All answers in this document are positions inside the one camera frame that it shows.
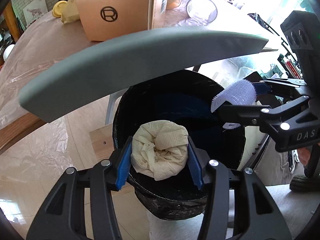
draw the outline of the silver bolt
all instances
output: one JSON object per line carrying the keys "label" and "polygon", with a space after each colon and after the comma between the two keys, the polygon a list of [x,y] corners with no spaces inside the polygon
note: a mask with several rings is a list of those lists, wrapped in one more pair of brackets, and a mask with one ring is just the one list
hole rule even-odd
{"label": "silver bolt", "polygon": [[250,175],[253,173],[253,170],[251,168],[244,168],[244,172]]}
{"label": "silver bolt", "polygon": [[280,125],[280,128],[282,130],[289,130],[290,129],[290,125],[287,123],[287,122],[283,122],[281,125]]}
{"label": "silver bolt", "polygon": [[263,113],[268,113],[270,110],[268,108],[262,108],[260,111]]}
{"label": "silver bolt", "polygon": [[69,167],[69,168],[67,168],[66,169],[66,174],[72,174],[72,173],[74,173],[75,172],[75,168],[74,167]]}
{"label": "silver bolt", "polygon": [[211,166],[216,167],[216,166],[219,165],[219,162],[218,162],[217,160],[209,160],[209,164],[210,164]]}
{"label": "silver bolt", "polygon": [[103,161],[101,161],[101,165],[104,166],[104,167],[109,166],[110,163],[111,163],[111,162],[110,162],[109,160],[103,160]]}

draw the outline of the crumpled paper towel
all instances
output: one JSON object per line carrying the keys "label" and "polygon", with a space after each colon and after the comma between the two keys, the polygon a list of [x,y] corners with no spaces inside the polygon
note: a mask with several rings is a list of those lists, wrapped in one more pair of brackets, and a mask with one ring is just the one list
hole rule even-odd
{"label": "crumpled paper towel", "polygon": [[132,139],[131,164],[136,172],[155,180],[177,175],[188,159],[188,131],[159,120],[139,127]]}

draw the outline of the floor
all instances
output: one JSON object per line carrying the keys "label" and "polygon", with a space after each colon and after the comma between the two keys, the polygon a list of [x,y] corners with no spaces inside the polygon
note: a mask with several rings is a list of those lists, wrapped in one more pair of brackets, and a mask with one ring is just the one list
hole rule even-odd
{"label": "floor", "polygon": [[[0,156],[0,207],[22,237],[26,237],[28,228],[38,208],[60,174],[68,166],[74,166],[77,170],[82,170],[91,168],[97,163],[89,132],[104,126],[108,99],[109,96],[83,106],[67,114],[57,124],[63,126],[68,134],[68,143],[66,145],[66,136],[60,134],[59,136],[62,139],[51,146],[59,146],[54,150],[60,156],[59,161],[64,163],[63,165],[59,166],[57,161],[52,162],[51,159],[47,161],[51,161],[52,165],[47,165],[45,162],[37,165],[34,163],[34,160],[39,160],[39,162],[44,160],[45,152],[33,153],[29,149],[34,150],[37,146],[42,149],[48,147],[46,143],[37,142],[35,139],[36,134],[32,135],[33,140],[31,135],[28,135],[20,144],[17,143]],[[39,136],[45,137],[44,142],[49,140],[50,138],[46,136],[47,131],[40,129],[38,130]],[[240,167],[249,159],[257,143],[261,141],[263,134],[256,127],[247,127],[246,137],[247,142]],[[31,174],[37,173],[40,169],[45,173],[39,173],[41,176],[38,177],[31,176]],[[149,223],[146,209],[136,198],[133,187],[127,185],[120,192],[114,193],[113,202],[123,239],[149,239]],[[87,236],[93,239],[89,191],[85,193],[85,217]]]}

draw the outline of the black handle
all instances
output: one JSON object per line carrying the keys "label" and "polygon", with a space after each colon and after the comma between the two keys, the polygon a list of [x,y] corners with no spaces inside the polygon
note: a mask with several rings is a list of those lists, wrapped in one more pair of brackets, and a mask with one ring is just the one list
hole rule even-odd
{"label": "black handle", "polygon": [[320,146],[315,144],[312,146],[312,150],[310,149],[311,156],[308,165],[304,169],[304,175],[307,178],[317,177],[320,173]]}

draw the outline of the black plastic bag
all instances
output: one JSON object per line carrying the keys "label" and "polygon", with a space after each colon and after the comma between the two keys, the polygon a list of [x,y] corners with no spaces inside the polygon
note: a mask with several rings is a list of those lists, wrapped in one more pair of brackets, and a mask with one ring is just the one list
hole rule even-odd
{"label": "black plastic bag", "polygon": [[[122,148],[140,125],[169,120],[188,130],[196,147],[211,158],[237,169],[244,151],[244,127],[222,128],[224,122],[211,113],[211,101],[223,88],[199,73],[181,70],[130,87],[122,96],[113,122],[115,149]],[[207,192],[193,184],[188,166],[161,181],[130,169],[128,182],[141,203],[156,217],[183,220],[204,211]]]}

